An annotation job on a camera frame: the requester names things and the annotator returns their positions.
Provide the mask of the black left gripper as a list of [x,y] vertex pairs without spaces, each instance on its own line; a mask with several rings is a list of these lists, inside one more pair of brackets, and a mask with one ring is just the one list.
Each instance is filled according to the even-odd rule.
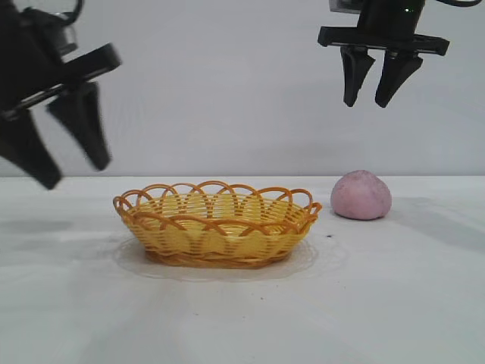
[[113,71],[121,60],[111,43],[63,60],[77,49],[67,31],[83,7],[83,1],[76,1],[72,11],[51,14],[31,7],[20,11],[12,1],[1,2],[1,157],[47,190],[60,182],[61,171],[25,109],[59,93],[48,112],[77,141],[94,169],[104,171],[111,162],[99,86],[87,81]]

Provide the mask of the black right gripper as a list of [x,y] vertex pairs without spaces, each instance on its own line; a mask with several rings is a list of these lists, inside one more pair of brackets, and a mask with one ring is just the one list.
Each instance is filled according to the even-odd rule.
[[355,104],[375,62],[369,49],[386,51],[374,98],[381,108],[388,106],[400,86],[421,67],[423,59],[418,54],[446,54],[448,40],[416,33],[423,8],[421,0],[364,1],[355,27],[321,27],[321,46],[341,46],[343,101],[348,107]]

